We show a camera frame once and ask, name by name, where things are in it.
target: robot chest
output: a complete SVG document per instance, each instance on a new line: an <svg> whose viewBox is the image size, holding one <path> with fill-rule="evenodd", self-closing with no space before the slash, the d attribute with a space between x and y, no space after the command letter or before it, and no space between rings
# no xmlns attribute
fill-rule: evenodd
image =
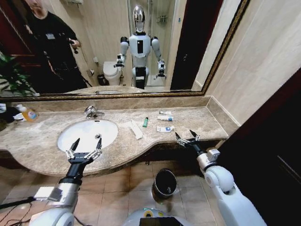
<svg viewBox="0 0 301 226"><path fill-rule="evenodd" d="M129 38L131 54L136 57L146 57L151 51L151 39L146 35L133 36Z"/></svg>

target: silver robot head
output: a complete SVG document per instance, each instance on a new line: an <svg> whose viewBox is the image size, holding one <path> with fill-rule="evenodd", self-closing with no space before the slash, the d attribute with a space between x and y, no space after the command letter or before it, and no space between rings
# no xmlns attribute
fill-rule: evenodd
<svg viewBox="0 0 301 226"><path fill-rule="evenodd" d="M143 32L145 15L142 6L135 6L133 11L133 21L136 26L136 32Z"/></svg>

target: door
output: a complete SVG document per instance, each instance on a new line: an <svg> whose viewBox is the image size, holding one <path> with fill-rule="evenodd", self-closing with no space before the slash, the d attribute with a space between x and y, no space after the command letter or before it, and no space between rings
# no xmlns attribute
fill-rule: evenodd
<svg viewBox="0 0 301 226"><path fill-rule="evenodd" d="M187 0L171 90L191 89L222 0Z"/></svg>

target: faucet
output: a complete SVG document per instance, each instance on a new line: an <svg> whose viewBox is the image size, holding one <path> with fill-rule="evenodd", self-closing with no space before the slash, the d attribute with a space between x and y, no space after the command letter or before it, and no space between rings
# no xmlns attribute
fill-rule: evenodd
<svg viewBox="0 0 301 226"><path fill-rule="evenodd" d="M94 106L89 106L85 109L84 114L86 114L86 119L91 119L92 117L104 116L104 113L99 111Z"/></svg>

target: person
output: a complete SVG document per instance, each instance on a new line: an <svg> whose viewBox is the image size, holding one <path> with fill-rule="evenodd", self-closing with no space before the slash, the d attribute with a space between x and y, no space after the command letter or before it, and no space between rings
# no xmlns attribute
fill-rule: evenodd
<svg viewBox="0 0 301 226"><path fill-rule="evenodd" d="M76 51L80 47L74 31L58 16L43 7L41 0L25 0L31 9L26 19L26 29L33 35L38 48L59 81L56 92L69 92L87 88L75 61L70 44Z"/></svg>

